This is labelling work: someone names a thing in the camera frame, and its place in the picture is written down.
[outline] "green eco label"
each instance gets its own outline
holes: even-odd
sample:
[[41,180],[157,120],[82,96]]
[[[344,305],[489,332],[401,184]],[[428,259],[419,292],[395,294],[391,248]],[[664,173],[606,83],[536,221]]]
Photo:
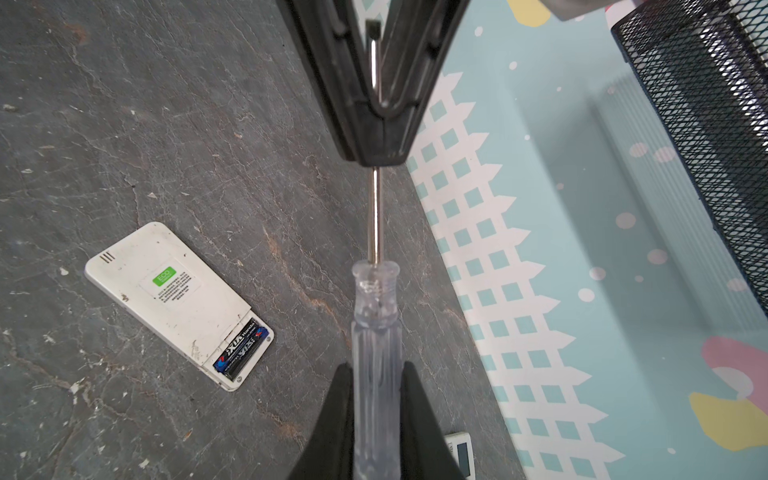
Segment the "green eco label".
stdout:
[[153,278],[152,283],[157,286],[163,286],[163,283],[166,283],[173,275],[176,275],[176,270],[174,270],[172,266],[169,266],[167,269],[163,270],[160,275]]

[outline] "white sticker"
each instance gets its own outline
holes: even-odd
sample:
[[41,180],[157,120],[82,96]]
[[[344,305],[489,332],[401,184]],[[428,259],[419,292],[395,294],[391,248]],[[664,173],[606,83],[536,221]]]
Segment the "white sticker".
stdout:
[[152,298],[169,307],[185,301],[201,285],[200,279],[175,258],[163,262],[139,283]]

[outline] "yellow shape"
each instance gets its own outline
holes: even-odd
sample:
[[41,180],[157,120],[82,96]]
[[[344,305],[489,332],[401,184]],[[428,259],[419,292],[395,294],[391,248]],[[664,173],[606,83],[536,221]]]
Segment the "yellow shape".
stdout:
[[512,14],[526,27],[538,27],[549,20],[549,10],[539,0],[507,0]]
[[747,399],[691,393],[690,406],[704,433],[731,452],[768,445],[768,415]]

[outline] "battery label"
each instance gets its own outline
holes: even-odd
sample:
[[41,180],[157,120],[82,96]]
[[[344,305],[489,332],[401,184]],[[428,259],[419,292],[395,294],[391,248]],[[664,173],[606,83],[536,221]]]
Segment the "battery label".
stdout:
[[190,294],[200,288],[201,282],[181,262],[169,258],[139,285],[155,300],[173,307],[190,298]]
[[234,380],[248,359],[268,336],[269,330],[261,326],[256,319],[248,320],[245,327],[232,339],[214,362],[214,369],[228,379]]

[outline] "pink shape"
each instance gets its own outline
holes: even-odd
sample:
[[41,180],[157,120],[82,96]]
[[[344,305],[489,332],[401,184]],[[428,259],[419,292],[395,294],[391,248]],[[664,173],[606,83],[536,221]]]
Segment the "pink shape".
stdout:
[[711,369],[728,367],[750,377],[754,390],[747,397],[768,414],[768,353],[724,336],[713,336],[701,347],[701,356]]
[[621,0],[613,5],[605,7],[605,20],[608,27],[613,27],[619,20],[629,15],[635,8],[645,0]]

